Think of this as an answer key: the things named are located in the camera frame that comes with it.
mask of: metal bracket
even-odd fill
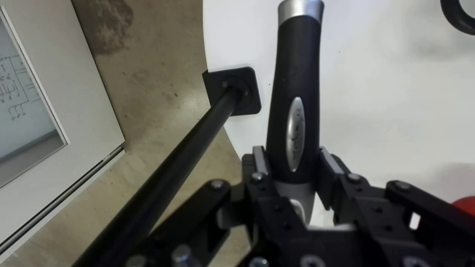
[[[215,72],[205,71],[203,81],[211,105],[229,89],[242,90],[244,96],[232,115],[257,114],[261,110],[255,74],[249,67]]]

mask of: silver metal cap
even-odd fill
[[[284,0],[279,4],[279,24],[294,16],[312,16],[322,22],[324,1],[322,0]]]

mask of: red object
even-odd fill
[[[475,196],[459,199],[453,204],[475,216]]]

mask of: black metal rod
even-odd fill
[[[241,98],[238,89],[223,93],[74,265],[117,265],[150,233]]]

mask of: glass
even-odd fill
[[[0,187],[65,145],[25,62],[0,16]]]

